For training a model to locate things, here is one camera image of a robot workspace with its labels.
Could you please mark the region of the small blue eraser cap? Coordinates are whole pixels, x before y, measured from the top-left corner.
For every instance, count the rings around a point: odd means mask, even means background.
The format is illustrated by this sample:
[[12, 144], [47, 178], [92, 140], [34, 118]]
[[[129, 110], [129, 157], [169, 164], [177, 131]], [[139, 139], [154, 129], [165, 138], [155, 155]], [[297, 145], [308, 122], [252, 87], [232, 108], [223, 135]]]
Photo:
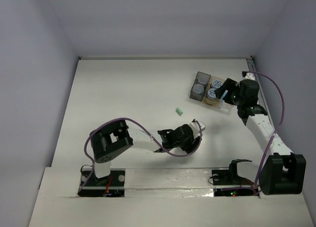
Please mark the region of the small blue eraser cap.
[[227, 95], [227, 93], [228, 93], [228, 90], [225, 90], [220, 100], [224, 101], [225, 100], [224, 98]]

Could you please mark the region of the wooden bin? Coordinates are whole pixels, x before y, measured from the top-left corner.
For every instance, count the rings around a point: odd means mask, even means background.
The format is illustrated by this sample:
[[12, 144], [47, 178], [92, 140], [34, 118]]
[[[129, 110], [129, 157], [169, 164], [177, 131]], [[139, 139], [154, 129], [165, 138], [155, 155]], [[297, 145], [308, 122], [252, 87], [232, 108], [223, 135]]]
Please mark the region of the wooden bin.
[[212, 107], [218, 106], [220, 100], [217, 99], [215, 95], [215, 90], [220, 88], [223, 85], [224, 81], [225, 80], [222, 78], [211, 76], [208, 86], [206, 87], [204, 98], [202, 100], [204, 104]]

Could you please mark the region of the green eraser cap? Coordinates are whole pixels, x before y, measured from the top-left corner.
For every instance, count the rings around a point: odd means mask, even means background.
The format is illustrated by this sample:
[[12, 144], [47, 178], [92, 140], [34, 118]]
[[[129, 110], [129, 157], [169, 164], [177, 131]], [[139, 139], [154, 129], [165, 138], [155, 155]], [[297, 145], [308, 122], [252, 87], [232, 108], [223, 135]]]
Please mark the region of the green eraser cap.
[[176, 108], [176, 113], [181, 116], [183, 114], [183, 111], [180, 108]]

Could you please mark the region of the blue pencil-shaped case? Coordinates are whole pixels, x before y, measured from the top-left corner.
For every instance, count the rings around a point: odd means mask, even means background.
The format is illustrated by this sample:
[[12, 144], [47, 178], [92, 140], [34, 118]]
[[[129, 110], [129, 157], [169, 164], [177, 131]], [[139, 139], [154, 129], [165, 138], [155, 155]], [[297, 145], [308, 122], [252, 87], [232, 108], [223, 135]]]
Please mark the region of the blue pencil-shaped case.
[[224, 101], [220, 100], [219, 103], [217, 104], [217, 108], [222, 109], [224, 106]]

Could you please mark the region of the clear plastic bin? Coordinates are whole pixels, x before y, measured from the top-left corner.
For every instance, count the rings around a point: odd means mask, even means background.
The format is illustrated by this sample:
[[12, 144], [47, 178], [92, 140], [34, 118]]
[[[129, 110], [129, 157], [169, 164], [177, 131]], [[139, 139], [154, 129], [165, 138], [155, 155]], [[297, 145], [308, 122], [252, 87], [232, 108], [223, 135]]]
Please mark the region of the clear plastic bin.
[[234, 105], [231, 106], [231, 105], [229, 105], [229, 104], [227, 104], [227, 103], [224, 102], [223, 108], [222, 108], [222, 109], [219, 109], [219, 110], [221, 110], [221, 111], [223, 111], [223, 112], [229, 114], [229, 113], [232, 111], [232, 109], [233, 109], [234, 107], [235, 107]]

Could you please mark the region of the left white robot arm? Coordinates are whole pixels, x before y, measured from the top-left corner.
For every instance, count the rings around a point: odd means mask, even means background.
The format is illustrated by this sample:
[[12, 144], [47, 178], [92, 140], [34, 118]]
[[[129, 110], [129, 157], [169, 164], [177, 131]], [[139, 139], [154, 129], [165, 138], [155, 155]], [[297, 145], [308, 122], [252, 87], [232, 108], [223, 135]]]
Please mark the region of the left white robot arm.
[[131, 147], [173, 157], [187, 157], [201, 144], [205, 125], [194, 119], [176, 129], [150, 132], [130, 118], [117, 118], [92, 131], [87, 139], [93, 150], [92, 179], [98, 185], [108, 182], [110, 163]]

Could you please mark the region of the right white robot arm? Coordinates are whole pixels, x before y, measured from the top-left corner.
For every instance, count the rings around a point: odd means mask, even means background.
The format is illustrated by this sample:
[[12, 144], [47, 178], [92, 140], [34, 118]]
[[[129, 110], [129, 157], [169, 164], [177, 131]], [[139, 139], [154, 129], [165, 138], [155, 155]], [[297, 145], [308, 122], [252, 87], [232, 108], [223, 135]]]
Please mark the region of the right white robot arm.
[[279, 127], [271, 124], [267, 111], [258, 103], [259, 83], [244, 78], [230, 78], [215, 90], [218, 99], [235, 105], [237, 114], [251, 131], [263, 155], [254, 181], [265, 195], [300, 194], [303, 189], [306, 159], [295, 154], [278, 135]]

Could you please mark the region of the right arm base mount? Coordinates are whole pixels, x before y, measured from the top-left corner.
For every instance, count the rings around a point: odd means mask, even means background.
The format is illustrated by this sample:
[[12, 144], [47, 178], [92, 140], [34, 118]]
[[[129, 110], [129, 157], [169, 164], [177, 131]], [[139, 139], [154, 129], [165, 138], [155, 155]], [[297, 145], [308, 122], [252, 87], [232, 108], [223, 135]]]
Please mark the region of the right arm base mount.
[[249, 163], [252, 161], [234, 159], [228, 168], [212, 169], [208, 183], [213, 185], [213, 195], [215, 197], [259, 196], [259, 190], [254, 187], [254, 183], [238, 174], [237, 165], [242, 162]]

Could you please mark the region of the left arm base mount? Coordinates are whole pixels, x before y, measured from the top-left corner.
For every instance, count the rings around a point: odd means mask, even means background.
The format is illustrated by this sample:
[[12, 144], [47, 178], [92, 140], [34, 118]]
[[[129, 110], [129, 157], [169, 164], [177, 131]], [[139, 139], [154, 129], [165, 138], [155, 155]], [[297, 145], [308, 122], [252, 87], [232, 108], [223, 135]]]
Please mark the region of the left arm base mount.
[[80, 197], [124, 197], [125, 196], [125, 170], [111, 170], [110, 175], [97, 178], [90, 175], [91, 166], [83, 165], [80, 169], [80, 184], [78, 196]]

